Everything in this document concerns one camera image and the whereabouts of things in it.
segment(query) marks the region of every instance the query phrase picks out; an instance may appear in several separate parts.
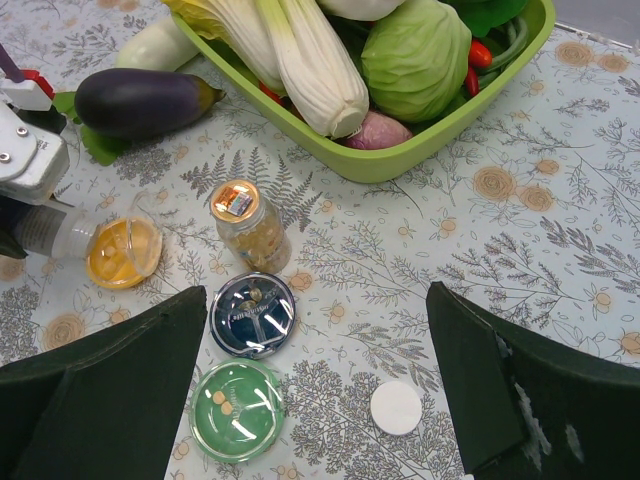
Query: plastic bottle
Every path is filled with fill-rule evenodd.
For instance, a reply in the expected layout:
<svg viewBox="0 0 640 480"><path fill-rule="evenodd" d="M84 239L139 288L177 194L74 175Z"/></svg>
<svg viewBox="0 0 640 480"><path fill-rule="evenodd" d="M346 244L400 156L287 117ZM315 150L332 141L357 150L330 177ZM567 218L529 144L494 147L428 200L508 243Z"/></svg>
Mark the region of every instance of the plastic bottle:
<svg viewBox="0 0 640 480"><path fill-rule="evenodd" d="M86 210L49 200L28 205L0 196L0 228L27 251L52 258L86 258L99 223Z"/></svg>

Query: green tray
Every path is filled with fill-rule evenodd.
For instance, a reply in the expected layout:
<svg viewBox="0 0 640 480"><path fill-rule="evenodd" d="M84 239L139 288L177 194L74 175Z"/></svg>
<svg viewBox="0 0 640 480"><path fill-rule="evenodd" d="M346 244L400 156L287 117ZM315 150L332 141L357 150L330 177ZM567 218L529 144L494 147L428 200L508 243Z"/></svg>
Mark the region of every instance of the green tray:
<svg viewBox="0 0 640 480"><path fill-rule="evenodd" d="M203 40L179 16L174 18L176 24L202 53L276 127L344 178L360 183L377 183L402 175L453 140L484 112L502 89L542 48L551 35L556 18L551 0L529 0L521 15L529 27L529 44L489 87L411 140L396 147L372 151L347 148L315 133L308 125L262 93L256 77L229 47L222 42Z"/></svg>

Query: blue jar lid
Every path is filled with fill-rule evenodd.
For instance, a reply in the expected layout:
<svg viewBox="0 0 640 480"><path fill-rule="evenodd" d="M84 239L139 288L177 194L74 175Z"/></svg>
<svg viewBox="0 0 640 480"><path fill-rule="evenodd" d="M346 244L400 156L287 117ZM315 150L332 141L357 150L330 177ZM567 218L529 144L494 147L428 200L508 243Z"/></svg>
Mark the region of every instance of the blue jar lid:
<svg viewBox="0 0 640 480"><path fill-rule="evenodd" d="M293 332L295 319L291 290L267 273L246 273L227 282L209 312L216 343L245 358L275 353Z"/></svg>

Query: white round cap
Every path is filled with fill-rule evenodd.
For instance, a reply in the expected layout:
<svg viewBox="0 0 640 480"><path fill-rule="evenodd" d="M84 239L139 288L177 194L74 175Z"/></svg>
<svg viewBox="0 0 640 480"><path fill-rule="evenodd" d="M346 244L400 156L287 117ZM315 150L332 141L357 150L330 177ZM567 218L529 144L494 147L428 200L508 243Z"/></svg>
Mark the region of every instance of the white round cap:
<svg viewBox="0 0 640 480"><path fill-rule="evenodd" d="M420 423L422 402L416 391L404 382L380 385L371 397L371 416L389 435L406 435Z"/></svg>
<svg viewBox="0 0 640 480"><path fill-rule="evenodd" d="M98 239L98 226L93 218L80 215L69 232L68 255L86 258Z"/></svg>

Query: tablecloth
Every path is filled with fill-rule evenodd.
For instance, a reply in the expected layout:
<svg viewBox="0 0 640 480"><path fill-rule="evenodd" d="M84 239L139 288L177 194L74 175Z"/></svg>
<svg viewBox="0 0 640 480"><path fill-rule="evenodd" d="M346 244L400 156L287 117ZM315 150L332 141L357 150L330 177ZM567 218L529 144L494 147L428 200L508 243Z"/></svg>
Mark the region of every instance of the tablecloth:
<svg viewBox="0 0 640 480"><path fill-rule="evenodd" d="M0 42L21 67L73 90L167 12L155 0L0 0ZM5 364L189 285L212 298L241 272L206 205L220 180L249 178L280 207L294 250L282 278L300 312L266 361L288 400L282 434L250 464L217 464L191 438L187 404L167 480L461 478L425 315L434 280L563 344L639 364L640 63L629 52L554 31L469 129L379 185L328 170L204 59L186 70L228 93L191 128L109 167L92 161L76 129L63 134L71 168L60 199L107 221L139 191L154 196L166 220L156 273L115 292L93 285L82 262L0 259ZM205 333L192 389L225 358ZM394 378L425 407L419 428L399 438L367 415L373 390Z"/></svg>

